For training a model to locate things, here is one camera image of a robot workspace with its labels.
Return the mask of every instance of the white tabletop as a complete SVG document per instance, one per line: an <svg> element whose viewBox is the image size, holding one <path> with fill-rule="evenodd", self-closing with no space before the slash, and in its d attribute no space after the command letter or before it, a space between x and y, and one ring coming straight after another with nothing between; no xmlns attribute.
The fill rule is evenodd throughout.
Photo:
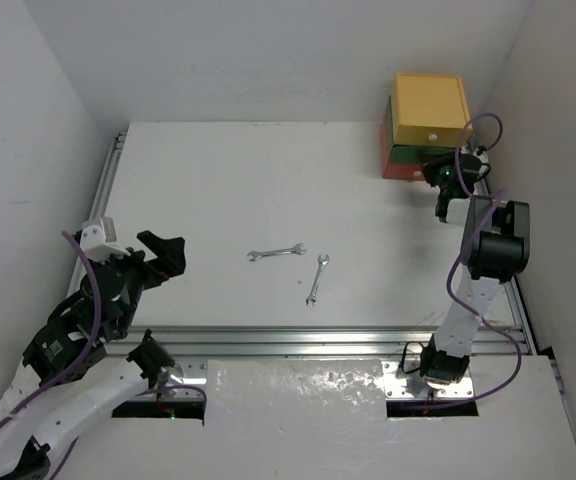
<svg viewBox="0 0 576 480"><path fill-rule="evenodd" d="M373 123L133 123L106 215L122 245L186 239L186 273L144 293L136 325L434 325L462 237L437 193L381 178ZM303 256L246 257L298 242ZM514 323L505 293L488 317Z"/></svg>

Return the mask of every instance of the open-end wrench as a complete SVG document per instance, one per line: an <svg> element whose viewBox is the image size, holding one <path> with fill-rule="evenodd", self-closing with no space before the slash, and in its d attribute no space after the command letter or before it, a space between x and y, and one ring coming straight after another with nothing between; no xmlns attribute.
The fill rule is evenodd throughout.
<svg viewBox="0 0 576 480"><path fill-rule="evenodd" d="M317 274L315 275L315 281L312 283L312 288L310 289L310 295L306 298L306 305L315 306L315 302L317 301L317 290L319 289L319 280L321 280L321 274L324 273L324 267L328 265L330 261L330 257L326 255L322 257L319 255L317 258L317 262L319 263L319 267L317 268Z"/></svg>
<svg viewBox="0 0 576 480"><path fill-rule="evenodd" d="M291 253L294 253L296 255L303 255L304 253L306 253L304 244L298 243L292 248L284 248L282 250L271 250L270 252L256 252L255 250L253 250L252 252L248 253L248 256L250 257L251 262L256 262L257 260L263 257L275 257L277 255L289 255Z"/></svg>

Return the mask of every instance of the white bracket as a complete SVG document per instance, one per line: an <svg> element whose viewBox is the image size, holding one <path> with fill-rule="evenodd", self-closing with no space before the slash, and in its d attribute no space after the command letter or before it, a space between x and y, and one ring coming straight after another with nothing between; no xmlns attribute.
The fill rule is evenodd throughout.
<svg viewBox="0 0 576 480"><path fill-rule="evenodd" d="M93 262L105 262L111 255L128 255L117 244L115 225L110 217L97 217L84 223L79 246Z"/></svg>

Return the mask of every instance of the drawer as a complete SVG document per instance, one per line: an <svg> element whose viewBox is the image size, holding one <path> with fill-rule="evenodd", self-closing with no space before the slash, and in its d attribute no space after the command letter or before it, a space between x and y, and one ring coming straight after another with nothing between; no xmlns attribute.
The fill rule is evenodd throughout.
<svg viewBox="0 0 576 480"><path fill-rule="evenodd" d="M470 120L460 77L399 74L390 95L393 145L454 148Z"/></svg>

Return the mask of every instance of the white enclosure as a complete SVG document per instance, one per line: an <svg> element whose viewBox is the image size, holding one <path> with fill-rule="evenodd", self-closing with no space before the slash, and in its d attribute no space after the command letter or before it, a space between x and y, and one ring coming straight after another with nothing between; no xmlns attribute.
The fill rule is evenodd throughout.
<svg viewBox="0 0 576 480"><path fill-rule="evenodd" d="M557 356L574 441L545 357L525 358L479 417L397 420L373 360L218 358L205 427L109 420L60 479L576 480L576 2L565 0L0 0L0 397L70 279L59 232L87 219L129 124L100 195L119 241L138 246L143 229L188 241L187 274L144 294L135 331L431 331L461 231L435 221L426 186L380 178L375 127L398 72L460 75L471 114L505 121L491 185L531 204L519 282L537 345ZM296 242L303 257L246 259ZM319 253L331 263L307 308ZM490 313L535 352L516 283ZM477 393L512 370L502 344L512 349L497 339L473 357ZM349 372L346 389L319 381Z"/></svg>
<svg viewBox="0 0 576 480"><path fill-rule="evenodd" d="M483 107L530 0L25 0L102 132L130 121L375 121L397 72Z"/></svg>

